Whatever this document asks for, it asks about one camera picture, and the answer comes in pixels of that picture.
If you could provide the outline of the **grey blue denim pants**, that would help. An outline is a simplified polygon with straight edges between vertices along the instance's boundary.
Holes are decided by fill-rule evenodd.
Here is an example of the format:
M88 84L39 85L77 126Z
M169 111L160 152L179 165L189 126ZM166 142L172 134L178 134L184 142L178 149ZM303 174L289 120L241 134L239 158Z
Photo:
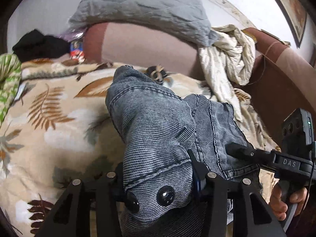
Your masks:
M129 66L116 69L105 103L126 145L124 190L139 202L137 213L122 213L123 236L200 236L207 204L193 197L189 150L209 171L261 190L259 167L226 153L248 144L230 104L181 98Z

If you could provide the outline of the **beige leaf print blanket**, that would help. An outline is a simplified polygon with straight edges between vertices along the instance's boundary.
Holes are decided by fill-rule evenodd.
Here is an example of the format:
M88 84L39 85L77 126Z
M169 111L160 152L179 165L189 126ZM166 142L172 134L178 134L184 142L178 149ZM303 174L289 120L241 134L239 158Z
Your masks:
M105 106L115 67L23 65L23 97L1 126L1 209L17 236L34 236L75 178L113 170L124 144Z

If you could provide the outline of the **cream floral sheet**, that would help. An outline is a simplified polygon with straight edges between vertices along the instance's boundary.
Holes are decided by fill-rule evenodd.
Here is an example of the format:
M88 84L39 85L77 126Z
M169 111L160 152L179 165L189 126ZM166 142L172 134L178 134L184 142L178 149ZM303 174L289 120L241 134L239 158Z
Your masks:
M232 83L249 83L256 60L256 38L235 25L213 27L217 40L210 47L199 47L204 77L219 102L229 103L234 117L242 121L240 102Z

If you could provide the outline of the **dark round sunglasses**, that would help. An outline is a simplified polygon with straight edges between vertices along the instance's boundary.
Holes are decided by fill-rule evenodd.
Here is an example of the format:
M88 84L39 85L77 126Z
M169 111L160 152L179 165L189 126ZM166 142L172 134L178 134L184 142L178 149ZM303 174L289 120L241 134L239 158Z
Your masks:
M147 68L145 74L159 85L163 85L165 78L169 76L169 74L165 71L165 68L161 65Z

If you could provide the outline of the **green white patterned quilt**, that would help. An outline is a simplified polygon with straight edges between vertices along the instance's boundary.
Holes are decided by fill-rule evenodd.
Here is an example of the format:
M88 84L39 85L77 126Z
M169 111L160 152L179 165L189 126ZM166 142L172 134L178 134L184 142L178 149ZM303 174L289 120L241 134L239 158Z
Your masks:
M1 55L1 124L17 95L21 80L21 62L15 54Z

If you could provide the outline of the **grey quilted pillow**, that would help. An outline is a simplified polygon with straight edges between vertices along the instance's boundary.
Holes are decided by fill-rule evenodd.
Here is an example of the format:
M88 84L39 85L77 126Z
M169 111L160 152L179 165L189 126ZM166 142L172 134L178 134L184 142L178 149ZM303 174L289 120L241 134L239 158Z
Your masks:
M201 0L81 0L69 19L72 28L101 22L146 25L204 47L218 39Z

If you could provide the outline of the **black cloth bundle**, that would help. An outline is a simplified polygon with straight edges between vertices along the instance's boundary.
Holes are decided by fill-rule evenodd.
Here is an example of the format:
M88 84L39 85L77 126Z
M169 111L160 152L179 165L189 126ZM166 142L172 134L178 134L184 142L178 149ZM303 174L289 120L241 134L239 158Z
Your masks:
M70 52L70 44L61 38L43 35L34 29L25 34L12 50L23 63L40 58L59 58Z

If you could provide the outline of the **framed wall picture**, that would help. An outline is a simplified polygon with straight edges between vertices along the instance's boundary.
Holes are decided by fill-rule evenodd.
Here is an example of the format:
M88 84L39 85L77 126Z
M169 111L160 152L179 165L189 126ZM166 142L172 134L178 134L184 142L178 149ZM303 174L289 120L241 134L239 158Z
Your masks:
M275 0L291 29L297 48L300 48L307 21L306 9L299 0Z

